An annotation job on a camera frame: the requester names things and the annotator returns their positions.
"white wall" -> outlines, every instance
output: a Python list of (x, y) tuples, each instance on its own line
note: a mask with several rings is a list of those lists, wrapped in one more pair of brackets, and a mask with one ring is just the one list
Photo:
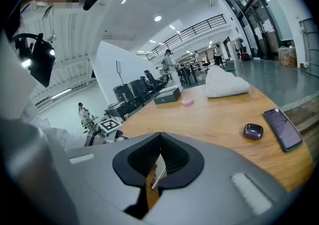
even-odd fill
[(39, 115), (42, 119), (47, 118), (51, 127), (64, 128), (70, 133), (83, 132), (81, 119), (78, 116), (79, 102), (90, 111), (91, 115), (99, 117), (97, 121), (102, 119), (105, 113), (104, 109), (108, 105), (97, 84), (70, 95)]
[(293, 34), (298, 67), (300, 63), (306, 62), (305, 43), (303, 35), (300, 32), (299, 22), (312, 18), (312, 14), (303, 0), (277, 0), (284, 11)]
[(90, 58), (96, 79), (110, 104), (117, 102), (113, 88), (123, 84), (116, 70), (116, 61), (122, 64), (121, 76), (125, 84), (145, 76), (145, 70), (157, 78), (156, 69), (150, 61), (104, 41), (100, 43), (97, 54), (90, 55)]

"glass door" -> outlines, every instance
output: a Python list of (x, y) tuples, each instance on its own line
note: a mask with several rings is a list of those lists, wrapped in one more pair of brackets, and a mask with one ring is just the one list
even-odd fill
[(255, 17), (254, 11), (249, 8), (246, 11), (245, 15), (254, 32), (255, 39), (257, 40), (258, 57), (260, 57), (261, 59), (266, 59), (268, 53), (267, 44), (263, 34), (263, 30)]

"small box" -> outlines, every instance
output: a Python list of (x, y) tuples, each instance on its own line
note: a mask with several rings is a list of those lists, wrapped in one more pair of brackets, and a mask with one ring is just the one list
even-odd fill
[(165, 104), (170, 102), (175, 102), (180, 97), (180, 91), (179, 88), (169, 90), (167, 92), (158, 93), (156, 96), (154, 96), (154, 102), (155, 104)]

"wooden table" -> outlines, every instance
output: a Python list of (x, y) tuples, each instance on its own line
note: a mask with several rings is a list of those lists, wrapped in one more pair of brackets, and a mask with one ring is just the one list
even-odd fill
[[(194, 99), (182, 107), (183, 99)], [(124, 135), (135, 137), (152, 132), (170, 132), (230, 148), (273, 175), (287, 191), (304, 183), (314, 169), (305, 143), (284, 153), (263, 117), (277, 106), (256, 88), (232, 97), (208, 99), (205, 85), (184, 90), (177, 102), (155, 105), (150, 102), (123, 123)], [(261, 140), (243, 136), (247, 123), (264, 128)]]

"railing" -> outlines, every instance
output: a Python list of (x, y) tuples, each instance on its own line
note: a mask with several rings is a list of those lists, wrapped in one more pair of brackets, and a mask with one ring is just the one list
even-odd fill
[(223, 24), (226, 24), (223, 14), (201, 21), (200, 23), (183, 30), (180, 34), (176, 34), (175, 36), (172, 36), (170, 39), (166, 40), (153, 51), (148, 53), (146, 58), (148, 60), (152, 60), (157, 56), (164, 54), (167, 49), (172, 49), (177, 44), (182, 43), (183, 41), (195, 35)]

